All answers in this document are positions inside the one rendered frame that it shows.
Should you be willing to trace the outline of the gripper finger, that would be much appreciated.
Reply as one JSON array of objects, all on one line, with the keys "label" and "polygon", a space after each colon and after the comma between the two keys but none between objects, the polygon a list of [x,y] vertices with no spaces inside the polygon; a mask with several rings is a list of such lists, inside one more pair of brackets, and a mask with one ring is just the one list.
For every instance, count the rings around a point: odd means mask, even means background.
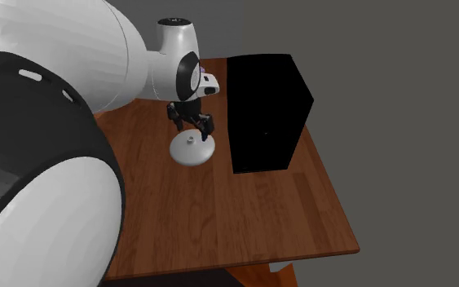
[{"label": "gripper finger", "polygon": [[214,120],[210,114],[192,116],[192,124],[201,132],[201,140],[205,142],[214,132]]},{"label": "gripper finger", "polygon": [[167,104],[167,116],[168,118],[174,122],[177,127],[178,132],[183,130],[183,119],[182,119],[182,105],[169,102]]}]

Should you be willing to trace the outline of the white round lid with knob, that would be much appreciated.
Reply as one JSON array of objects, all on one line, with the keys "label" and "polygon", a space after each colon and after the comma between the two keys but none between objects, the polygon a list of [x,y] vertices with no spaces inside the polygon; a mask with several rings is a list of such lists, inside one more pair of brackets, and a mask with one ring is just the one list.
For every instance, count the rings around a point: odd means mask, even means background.
[{"label": "white round lid with knob", "polygon": [[169,150],[172,159],[180,165],[199,166],[213,156],[215,142],[211,135],[202,140],[199,130],[184,130],[172,139]]}]

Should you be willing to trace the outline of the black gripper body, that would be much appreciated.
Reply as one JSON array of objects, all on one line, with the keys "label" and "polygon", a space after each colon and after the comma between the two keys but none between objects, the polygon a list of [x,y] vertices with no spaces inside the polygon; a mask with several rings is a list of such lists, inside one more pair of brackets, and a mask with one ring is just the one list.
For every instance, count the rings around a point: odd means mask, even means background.
[{"label": "black gripper body", "polygon": [[199,121],[201,114],[201,99],[174,102],[174,109],[183,121]]}]

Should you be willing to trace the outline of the black box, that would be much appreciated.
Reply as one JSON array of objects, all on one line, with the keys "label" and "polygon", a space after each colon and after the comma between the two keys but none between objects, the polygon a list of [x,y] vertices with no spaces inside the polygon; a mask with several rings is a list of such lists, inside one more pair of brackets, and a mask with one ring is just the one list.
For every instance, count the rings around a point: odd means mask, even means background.
[{"label": "black box", "polygon": [[290,54],[227,59],[227,132],[235,174],[286,170],[314,98]]}]

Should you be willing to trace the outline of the brown wooden table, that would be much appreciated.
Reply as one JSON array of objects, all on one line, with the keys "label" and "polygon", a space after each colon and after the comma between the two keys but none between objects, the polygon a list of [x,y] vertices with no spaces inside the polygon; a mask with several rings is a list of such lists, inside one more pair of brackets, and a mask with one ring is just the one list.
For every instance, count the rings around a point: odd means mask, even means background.
[{"label": "brown wooden table", "polygon": [[97,117],[124,175],[126,214],[109,282],[355,254],[360,247],[306,123],[289,167],[235,174],[227,132],[227,59],[203,60],[220,91],[202,100],[215,150],[199,166],[171,157],[166,104],[137,99]]}]

